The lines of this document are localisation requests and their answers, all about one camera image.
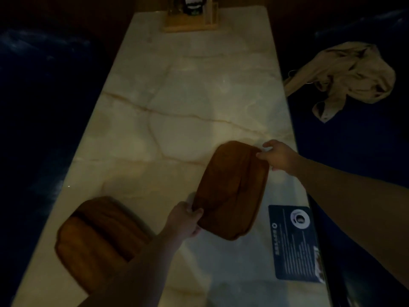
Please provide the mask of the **person's right hand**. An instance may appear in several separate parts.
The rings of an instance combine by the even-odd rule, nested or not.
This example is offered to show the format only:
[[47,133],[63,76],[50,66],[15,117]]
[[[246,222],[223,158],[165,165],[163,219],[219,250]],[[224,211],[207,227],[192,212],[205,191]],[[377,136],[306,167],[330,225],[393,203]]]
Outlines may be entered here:
[[263,143],[263,147],[269,148],[267,151],[274,153],[273,160],[266,160],[273,171],[282,170],[291,176],[297,177],[304,159],[301,155],[287,144],[276,139]]

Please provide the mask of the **person's left hand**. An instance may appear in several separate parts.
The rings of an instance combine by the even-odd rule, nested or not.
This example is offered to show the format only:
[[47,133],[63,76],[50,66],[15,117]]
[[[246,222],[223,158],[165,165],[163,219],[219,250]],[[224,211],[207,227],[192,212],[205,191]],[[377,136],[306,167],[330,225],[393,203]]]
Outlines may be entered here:
[[189,211],[194,211],[192,205],[187,202],[179,202],[169,213],[165,226],[160,236],[167,237],[172,241],[183,242],[187,238],[197,236],[201,232],[198,222],[192,222]]

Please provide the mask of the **brown wooden tray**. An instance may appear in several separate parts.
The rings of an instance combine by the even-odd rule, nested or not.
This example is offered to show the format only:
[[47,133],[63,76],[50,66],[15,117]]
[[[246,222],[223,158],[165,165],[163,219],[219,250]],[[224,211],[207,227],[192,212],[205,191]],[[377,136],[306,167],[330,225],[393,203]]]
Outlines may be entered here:
[[111,196],[84,201],[57,231],[54,250],[90,295],[140,254],[155,234]]
[[239,141],[221,144],[204,171],[192,203],[203,209],[202,229],[228,241],[245,236],[258,215],[269,164],[261,149]]

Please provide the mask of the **person's left forearm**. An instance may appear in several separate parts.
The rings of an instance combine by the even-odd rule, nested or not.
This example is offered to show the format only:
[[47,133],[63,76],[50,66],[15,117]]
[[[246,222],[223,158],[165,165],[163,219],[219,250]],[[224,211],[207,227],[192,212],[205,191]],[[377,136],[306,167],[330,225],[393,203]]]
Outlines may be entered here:
[[182,240],[163,230],[139,256],[78,307],[158,307]]

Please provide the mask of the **person's right forearm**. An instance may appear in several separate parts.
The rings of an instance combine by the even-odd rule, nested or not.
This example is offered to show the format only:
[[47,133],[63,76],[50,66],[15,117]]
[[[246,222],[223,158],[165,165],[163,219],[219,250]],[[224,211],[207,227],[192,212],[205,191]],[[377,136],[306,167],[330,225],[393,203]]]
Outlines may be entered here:
[[342,231],[409,289],[409,189],[299,155],[292,174]]

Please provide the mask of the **dark blue booth seat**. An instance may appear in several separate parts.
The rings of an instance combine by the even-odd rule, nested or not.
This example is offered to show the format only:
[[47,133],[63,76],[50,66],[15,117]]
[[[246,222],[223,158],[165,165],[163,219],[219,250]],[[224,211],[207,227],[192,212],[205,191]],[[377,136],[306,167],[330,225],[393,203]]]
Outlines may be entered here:
[[110,69],[89,39],[0,29],[0,307],[10,307]]
[[[339,170],[409,188],[409,7],[299,36],[278,53],[281,73],[287,78],[320,51],[347,41],[378,47],[396,72],[394,89],[375,104],[347,98],[344,108],[322,123],[312,108],[325,93],[304,85],[288,99],[299,152]],[[333,306],[409,307],[409,290],[308,199]]]

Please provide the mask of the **dark blue printed card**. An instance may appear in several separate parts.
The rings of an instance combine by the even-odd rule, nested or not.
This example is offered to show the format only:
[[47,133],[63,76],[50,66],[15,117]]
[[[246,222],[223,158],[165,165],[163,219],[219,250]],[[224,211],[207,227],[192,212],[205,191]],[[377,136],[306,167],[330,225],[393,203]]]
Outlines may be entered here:
[[325,284],[310,208],[269,205],[268,212],[276,278]]

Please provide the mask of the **beige crumpled jacket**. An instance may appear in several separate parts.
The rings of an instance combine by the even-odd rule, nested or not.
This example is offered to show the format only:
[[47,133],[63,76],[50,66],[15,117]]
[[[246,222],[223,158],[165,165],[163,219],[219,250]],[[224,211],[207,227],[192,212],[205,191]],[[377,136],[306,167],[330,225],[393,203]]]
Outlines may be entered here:
[[320,51],[287,78],[286,97],[308,83],[328,96],[312,108],[314,116],[327,123],[344,108],[347,97],[366,104],[388,97],[396,83],[396,72],[375,44],[345,42]]

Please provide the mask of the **wooden condiment holder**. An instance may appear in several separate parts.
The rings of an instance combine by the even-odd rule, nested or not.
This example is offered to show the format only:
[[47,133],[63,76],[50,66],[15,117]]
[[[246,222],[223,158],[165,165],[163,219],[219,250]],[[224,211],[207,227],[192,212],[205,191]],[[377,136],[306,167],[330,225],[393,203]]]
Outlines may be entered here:
[[166,33],[215,30],[219,24],[218,3],[207,0],[201,15],[183,13],[181,0],[168,0],[163,31]]

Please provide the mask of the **black bottle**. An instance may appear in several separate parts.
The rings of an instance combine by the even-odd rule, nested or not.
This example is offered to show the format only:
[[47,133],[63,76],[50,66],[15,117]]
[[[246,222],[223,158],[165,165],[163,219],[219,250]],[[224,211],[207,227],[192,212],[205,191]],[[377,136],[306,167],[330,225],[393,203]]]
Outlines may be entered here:
[[207,0],[181,0],[183,13],[191,16],[201,15]]

